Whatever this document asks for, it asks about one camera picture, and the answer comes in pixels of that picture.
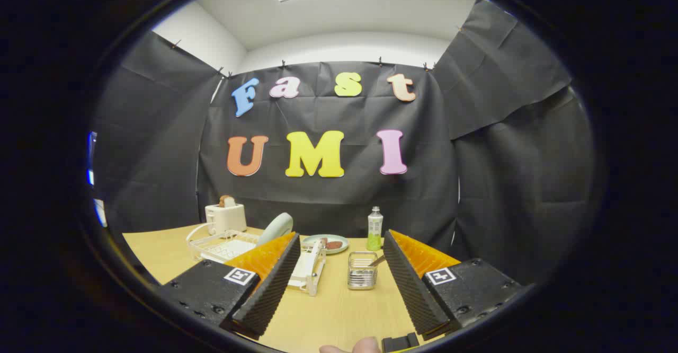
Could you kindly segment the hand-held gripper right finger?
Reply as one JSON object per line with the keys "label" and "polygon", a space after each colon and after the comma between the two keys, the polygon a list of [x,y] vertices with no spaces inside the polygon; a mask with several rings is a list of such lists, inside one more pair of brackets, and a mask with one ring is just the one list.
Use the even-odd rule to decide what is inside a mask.
{"label": "hand-held gripper right finger", "polygon": [[397,231],[385,233],[383,255],[424,340],[482,321],[525,292],[483,259],[458,261]]}

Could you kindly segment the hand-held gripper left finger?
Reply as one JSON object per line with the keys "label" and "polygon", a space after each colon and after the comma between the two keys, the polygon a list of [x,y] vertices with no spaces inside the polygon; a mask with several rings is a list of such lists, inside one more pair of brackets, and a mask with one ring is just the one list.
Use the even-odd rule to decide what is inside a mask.
{"label": "hand-held gripper left finger", "polygon": [[259,339],[278,309],[300,252],[299,236],[290,232],[225,263],[204,259],[162,285],[159,294],[200,321]]}

